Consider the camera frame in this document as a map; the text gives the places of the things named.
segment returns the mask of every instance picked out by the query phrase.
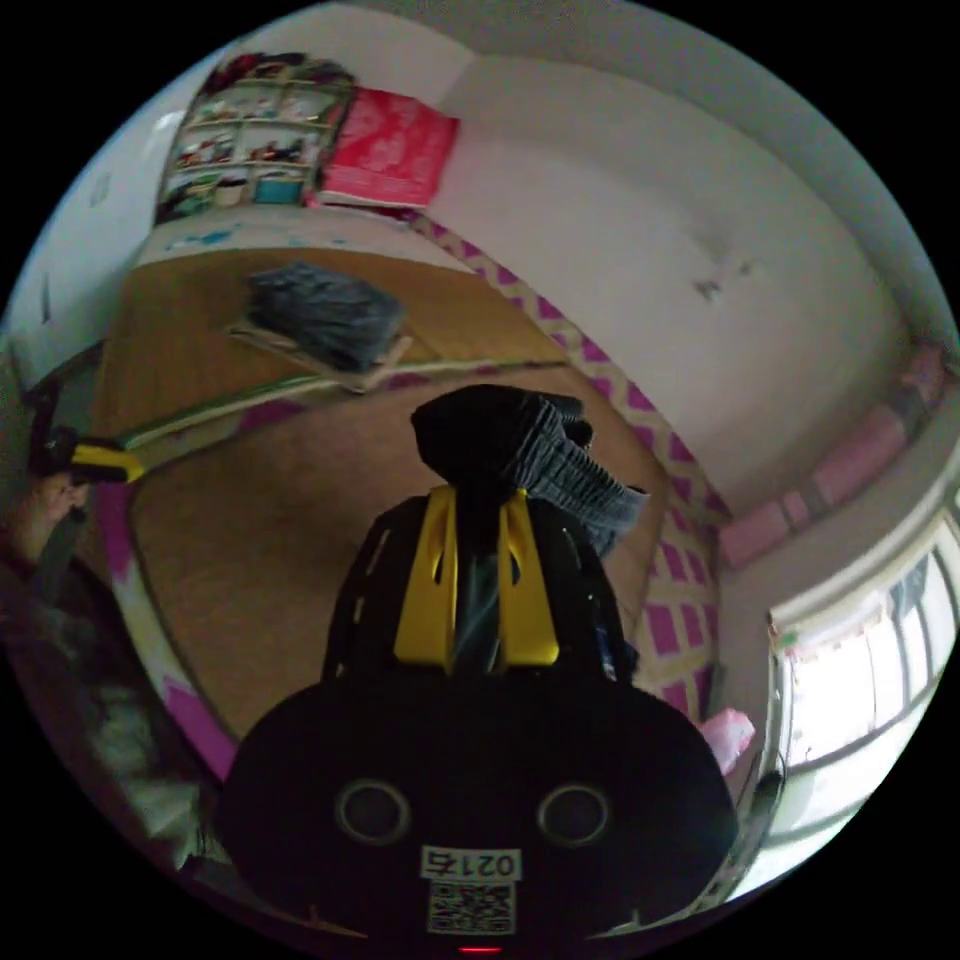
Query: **label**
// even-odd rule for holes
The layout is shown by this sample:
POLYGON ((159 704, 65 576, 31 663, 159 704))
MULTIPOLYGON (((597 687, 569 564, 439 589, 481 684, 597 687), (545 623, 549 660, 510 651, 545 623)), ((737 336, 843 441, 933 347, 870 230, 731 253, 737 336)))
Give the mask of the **label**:
POLYGON ((427 933, 503 937, 516 930, 515 883, 431 882, 427 933))
POLYGON ((460 850, 423 847, 422 880, 455 880, 459 883, 516 883, 523 879, 519 850, 460 850))

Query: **qr code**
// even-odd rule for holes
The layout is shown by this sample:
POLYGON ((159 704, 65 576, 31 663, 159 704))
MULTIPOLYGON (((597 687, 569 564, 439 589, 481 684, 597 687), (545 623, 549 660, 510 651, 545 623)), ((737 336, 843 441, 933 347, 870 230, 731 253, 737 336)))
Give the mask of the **qr code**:
POLYGON ((516 929, 512 883, 431 883, 428 933, 488 936, 516 929))

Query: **window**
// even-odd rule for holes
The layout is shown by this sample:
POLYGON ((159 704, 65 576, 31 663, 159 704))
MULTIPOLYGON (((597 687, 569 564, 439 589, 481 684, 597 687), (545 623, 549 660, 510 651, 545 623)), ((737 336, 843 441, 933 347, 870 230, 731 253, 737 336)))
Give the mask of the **window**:
POLYGON ((761 850, 728 899, 735 900, 737 897, 742 897, 745 893, 756 890, 757 887, 762 887, 765 883, 776 880, 777 877, 782 877, 788 871, 799 867, 805 860, 825 847, 852 819, 851 814, 839 823, 832 824, 802 840, 761 850))
POLYGON ((916 701, 905 717, 887 726, 858 749, 822 766, 787 772, 783 798, 773 818, 770 840, 805 835, 823 821, 858 807, 883 782, 923 718, 933 691, 916 701))
POLYGON ((859 621, 846 620, 849 625, 832 637, 822 628, 806 641, 801 635, 785 658, 788 768, 840 759, 906 715, 936 682, 953 649, 958 593, 960 537, 944 519, 928 552, 885 597, 864 608, 859 621))
POLYGON ((798 649, 789 665, 793 711, 788 766, 813 763, 875 728, 873 666, 865 631, 798 649))

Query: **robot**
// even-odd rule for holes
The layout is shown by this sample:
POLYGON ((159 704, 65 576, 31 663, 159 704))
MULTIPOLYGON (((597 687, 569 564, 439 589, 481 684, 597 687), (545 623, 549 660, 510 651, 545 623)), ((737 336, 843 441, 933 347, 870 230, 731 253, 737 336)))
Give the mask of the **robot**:
POLYGON ((217 832, 351 955, 595 955, 682 913, 737 835, 709 746, 633 665, 576 518, 438 487, 374 523, 322 679, 241 744, 217 832))

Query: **pink cushion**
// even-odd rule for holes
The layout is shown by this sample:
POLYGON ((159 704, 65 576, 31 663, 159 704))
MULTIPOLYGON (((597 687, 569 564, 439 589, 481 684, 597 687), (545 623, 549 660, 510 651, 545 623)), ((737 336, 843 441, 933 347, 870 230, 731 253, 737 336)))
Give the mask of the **pink cushion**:
POLYGON ((460 121, 385 90, 357 92, 324 171, 324 202, 423 209, 437 193, 460 121))
POLYGON ((820 462, 814 483, 823 499, 836 506, 892 463, 906 445, 897 415, 889 407, 874 407, 860 429, 820 462))
POLYGON ((901 396, 875 406, 860 428, 836 446, 814 469, 803 491, 791 490, 778 500, 765 503, 744 517, 732 520, 719 532, 726 563, 734 569, 771 550, 794 532, 849 500, 882 473, 907 446, 918 421, 912 415, 908 427, 901 419, 902 394, 912 390, 928 411, 933 411, 946 385, 942 349, 923 344, 897 377, 901 396))
POLYGON ((726 562, 736 568, 789 536, 790 527, 780 504, 771 501, 722 527, 720 550, 726 562))

